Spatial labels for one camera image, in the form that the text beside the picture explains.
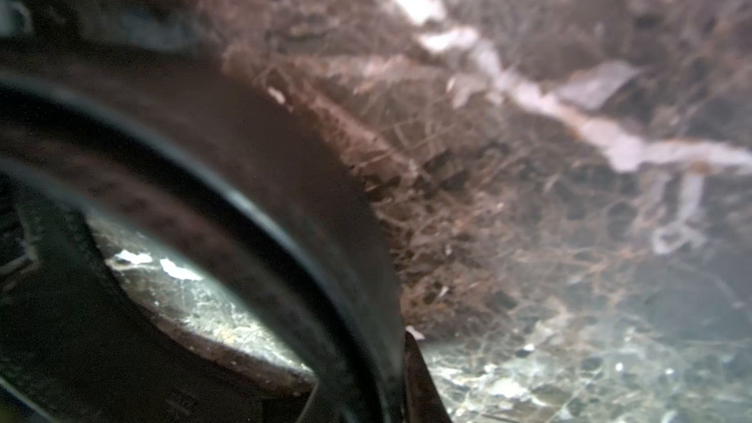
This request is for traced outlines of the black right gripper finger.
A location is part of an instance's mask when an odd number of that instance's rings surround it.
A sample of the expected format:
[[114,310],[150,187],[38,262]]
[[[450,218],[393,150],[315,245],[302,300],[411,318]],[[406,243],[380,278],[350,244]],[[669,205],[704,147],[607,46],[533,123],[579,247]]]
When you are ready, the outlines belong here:
[[451,423],[447,410],[431,378],[419,346],[409,332],[405,333],[403,355],[403,380],[405,380],[405,422]]

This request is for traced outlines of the long black belt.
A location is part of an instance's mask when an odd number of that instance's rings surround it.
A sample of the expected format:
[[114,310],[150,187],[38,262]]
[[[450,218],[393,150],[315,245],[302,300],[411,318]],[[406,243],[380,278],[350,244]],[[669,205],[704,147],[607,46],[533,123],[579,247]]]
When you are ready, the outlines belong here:
[[[276,397],[158,329],[86,222],[188,260],[313,371]],[[150,51],[1,43],[1,387],[55,422],[399,422],[399,286],[338,157],[273,99]]]

